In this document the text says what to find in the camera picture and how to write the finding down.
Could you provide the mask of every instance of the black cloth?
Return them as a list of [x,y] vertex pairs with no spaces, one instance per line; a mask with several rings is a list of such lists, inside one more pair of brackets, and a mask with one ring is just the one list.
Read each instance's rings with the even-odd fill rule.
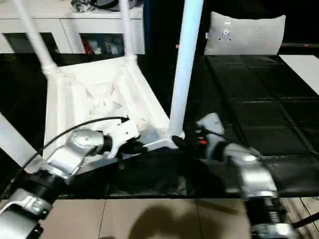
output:
[[[58,65],[104,56],[61,54]],[[175,59],[138,56],[138,65],[169,115]],[[33,54],[1,54],[0,111],[34,146],[43,144],[46,79]],[[278,56],[197,57],[184,129],[210,112],[225,135],[257,149],[280,196],[319,195],[319,96]],[[1,157],[1,182],[18,169]],[[62,198],[238,197],[234,169],[206,165],[179,150],[161,148],[75,177]]]

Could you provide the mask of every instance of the tiled floor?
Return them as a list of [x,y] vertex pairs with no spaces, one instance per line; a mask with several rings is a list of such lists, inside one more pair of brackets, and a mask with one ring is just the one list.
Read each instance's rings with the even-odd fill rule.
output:
[[[299,202],[284,200],[294,221],[307,216]],[[304,202],[311,213],[319,211],[317,200]],[[42,226],[42,239],[251,238],[238,199],[58,200]],[[312,225],[301,233],[306,239],[318,238]]]

